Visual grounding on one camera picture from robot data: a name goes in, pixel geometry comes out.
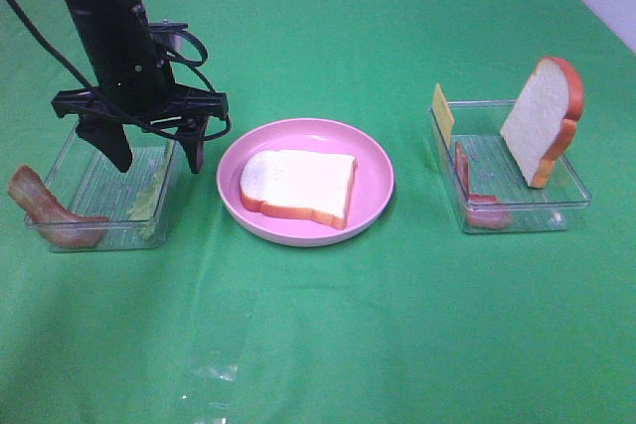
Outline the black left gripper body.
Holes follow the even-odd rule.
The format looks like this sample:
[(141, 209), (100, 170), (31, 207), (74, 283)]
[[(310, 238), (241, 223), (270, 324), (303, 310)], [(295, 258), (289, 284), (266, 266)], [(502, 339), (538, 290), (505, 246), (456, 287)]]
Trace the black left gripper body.
[(59, 92), (52, 100), (58, 116), (87, 115), (146, 132), (204, 132), (211, 117), (229, 122), (223, 93), (175, 81), (170, 62), (178, 58), (153, 39), (142, 4), (65, 1), (97, 84), (80, 77), (82, 88)]

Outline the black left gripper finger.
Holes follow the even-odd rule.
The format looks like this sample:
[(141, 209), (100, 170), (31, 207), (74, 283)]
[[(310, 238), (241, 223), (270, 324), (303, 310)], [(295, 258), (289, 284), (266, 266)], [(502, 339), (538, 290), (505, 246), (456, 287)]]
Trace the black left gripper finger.
[(132, 152), (123, 126), (100, 118), (80, 118), (76, 135), (99, 150), (121, 173), (132, 164)]
[(185, 153), (193, 174), (199, 174), (204, 165), (204, 136), (207, 126), (208, 118), (197, 116), (177, 129), (177, 141)]

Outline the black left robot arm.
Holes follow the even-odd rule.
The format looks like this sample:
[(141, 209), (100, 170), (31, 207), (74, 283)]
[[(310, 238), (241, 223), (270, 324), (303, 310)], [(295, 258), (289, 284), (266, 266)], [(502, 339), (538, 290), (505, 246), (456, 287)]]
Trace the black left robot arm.
[(190, 170), (204, 164), (204, 144), (232, 128), (229, 104), (208, 79), (203, 88), (179, 84), (171, 65), (194, 75), (208, 58), (203, 43), (185, 23), (151, 23), (142, 0), (65, 0), (96, 81), (88, 81), (37, 30), (15, 0), (6, 0), (35, 40), (69, 71), (81, 87), (52, 101), (56, 115), (77, 117), (77, 136), (99, 150), (121, 172), (133, 156), (124, 127), (173, 140)]

